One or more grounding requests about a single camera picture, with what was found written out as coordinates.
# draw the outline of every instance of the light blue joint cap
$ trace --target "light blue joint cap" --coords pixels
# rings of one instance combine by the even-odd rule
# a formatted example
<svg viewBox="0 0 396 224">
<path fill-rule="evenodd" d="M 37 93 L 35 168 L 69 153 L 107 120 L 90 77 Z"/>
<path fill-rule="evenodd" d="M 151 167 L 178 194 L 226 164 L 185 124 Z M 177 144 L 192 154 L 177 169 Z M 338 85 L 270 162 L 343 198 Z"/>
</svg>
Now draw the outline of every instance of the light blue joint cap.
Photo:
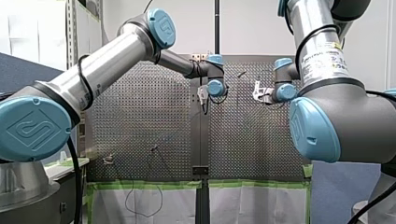
<svg viewBox="0 0 396 224">
<path fill-rule="evenodd" d="M 290 104 L 290 132 L 294 146 L 309 160 L 336 162 L 341 146 L 324 111 L 312 100 L 299 97 Z"/>
<path fill-rule="evenodd" d="M 0 103 L 0 159 L 39 161 L 58 152 L 71 132 L 66 110 L 52 100 L 25 96 Z"/>
<path fill-rule="evenodd" d="M 385 93 L 396 97 L 396 88 L 386 90 Z"/>
<path fill-rule="evenodd" d="M 224 85 L 218 80 L 210 80 L 207 83 L 207 93 L 213 97 L 219 97 L 224 95 Z"/>
<path fill-rule="evenodd" d="M 152 36 L 162 49 L 169 49 L 175 44 L 176 29 L 170 16 L 160 8 L 150 9 L 148 15 L 148 28 Z"/>
<path fill-rule="evenodd" d="M 276 91 L 276 98 L 280 102 L 287 102 L 297 96 L 297 88 L 289 83 L 283 84 Z"/>
<path fill-rule="evenodd" d="M 275 61 L 275 70 L 293 63 L 291 58 L 281 58 Z"/>
<path fill-rule="evenodd" d="M 224 61 L 222 59 L 221 54 L 209 54 L 209 56 L 207 56 L 206 61 L 220 66 L 224 65 Z"/>
</svg>

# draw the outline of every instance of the vertical metal pole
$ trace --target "vertical metal pole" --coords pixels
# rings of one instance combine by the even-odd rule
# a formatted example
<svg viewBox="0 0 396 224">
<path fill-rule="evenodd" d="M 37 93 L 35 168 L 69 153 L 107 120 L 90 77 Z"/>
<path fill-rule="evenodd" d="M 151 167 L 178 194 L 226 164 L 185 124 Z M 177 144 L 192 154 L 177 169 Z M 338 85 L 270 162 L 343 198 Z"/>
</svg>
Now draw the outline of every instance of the vertical metal pole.
<svg viewBox="0 0 396 224">
<path fill-rule="evenodd" d="M 220 54 L 220 0 L 215 0 L 215 54 Z"/>
</svg>

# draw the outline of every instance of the small metal part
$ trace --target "small metal part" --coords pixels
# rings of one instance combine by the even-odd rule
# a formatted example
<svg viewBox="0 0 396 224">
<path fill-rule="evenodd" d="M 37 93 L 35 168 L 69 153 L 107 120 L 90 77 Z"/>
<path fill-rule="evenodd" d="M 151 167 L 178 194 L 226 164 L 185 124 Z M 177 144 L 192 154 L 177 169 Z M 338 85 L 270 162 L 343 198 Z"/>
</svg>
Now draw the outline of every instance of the small metal part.
<svg viewBox="0 0 396 224">
<path fill-rule="evenodd" d="M 208 166 L 192 166 L 193 175 L 209 175 Z"/>
<path fill-rule="evenodd" d="M 201 105 L 204 105 L 206 103 L 206 100 L 209 96 L 209 93 L 207 93 L 207 86 L 200 86 L 198 88 L 198 97 L 199 97 L 199 101 L 201 102 Z"/>
<path fill-rule="evenodd" d="M 243 72 L 239 73 L 237 77 L 240 78 L 241 76 L 243 76 L 246 73 L 247 73 L 247 71 L 243 71 Z"/>
<path fill-rule="evenodd" d="M 112 165 L 114 164 L 114 154 L 110 153 L 110 155 L 103 158 L 104 165 Z"/>
<path fill-rule="evenodd" d="M 260 81 L 256 80 L 254 84 L 253 99 L 260 103 L 273 105 L 275 102 L 272 99 L 274 88 L 260 87 Z"/>
<path fill-rule="evenodd" d="M 60 212 L 63 213 L 67 210 L 67 203 L 60 204 Z"/>
</svg>

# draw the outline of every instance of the robotic arm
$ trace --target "robotic arm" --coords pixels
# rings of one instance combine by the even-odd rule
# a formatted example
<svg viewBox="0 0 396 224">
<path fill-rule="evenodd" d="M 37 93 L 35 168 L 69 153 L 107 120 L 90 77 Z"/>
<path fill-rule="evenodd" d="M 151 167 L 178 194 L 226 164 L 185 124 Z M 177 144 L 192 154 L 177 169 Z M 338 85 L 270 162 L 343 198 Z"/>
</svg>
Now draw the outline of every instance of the robotic arm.
<svg viewBox="0 0 396 224">
<path fill-rule="evenodd" d="M 185 78 L 208 77 L 207 94 L 225 95 L 220 55 L 204 62 L 170 50 L 175 26 L 161 9 L 125 22 L 119 36 L 50 82 L 37 81 L 0 103 L 0 160 L 38 161 L 60 150 L 79 113 L 140 61 L 152 61 Z"/>
<path fill-rule="evenodd" d="M 276 62 L 276 85 L 268 103 L 291 101 L 293 143 L 310 160 L 388 163 L 396 156 L 395 104 L 369 97 L 364 85 L 349 76 L 340 44 L 347 27 L 369 3 L 284 3 L 293 27 L 296 62 Z M 336 25 L 340 22 L 347 25 Z M 304 84 L 298 93 L 291 85 L 293 79 Z"/>
</svg>

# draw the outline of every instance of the cable clip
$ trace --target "cable clip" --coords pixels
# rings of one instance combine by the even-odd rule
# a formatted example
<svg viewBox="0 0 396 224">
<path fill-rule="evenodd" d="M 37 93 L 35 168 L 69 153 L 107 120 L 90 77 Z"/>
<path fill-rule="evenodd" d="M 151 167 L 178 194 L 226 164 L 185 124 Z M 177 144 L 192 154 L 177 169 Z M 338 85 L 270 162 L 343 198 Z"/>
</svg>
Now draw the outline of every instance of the cable clip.
<svg viewBox="0 0 396 224">
<path fill-rule="evenodd" d="M 207 92 L 207 86 L 206 85 L 200 86 L 198 88 L 197 95 L 199 97 L 199 101 L 200 101 L 201 105 L 206 104 L 207 99 L 209 97 L 209 93 Z"/>
<path fill-rule="evenodd" d="M 103 165 L 113 165 L 114 164 L 114 154 L 110 153 L 110 155 L 103 158 Z"/>
<path fill-rule="evenodd" d="M 260 103 L 265 103 L 266 105 L 273 105 L 272 93 L 274 88 L 260 87 L 260 81 L 256 80 L 254 84 L 253 99 Z"/>
</svg>

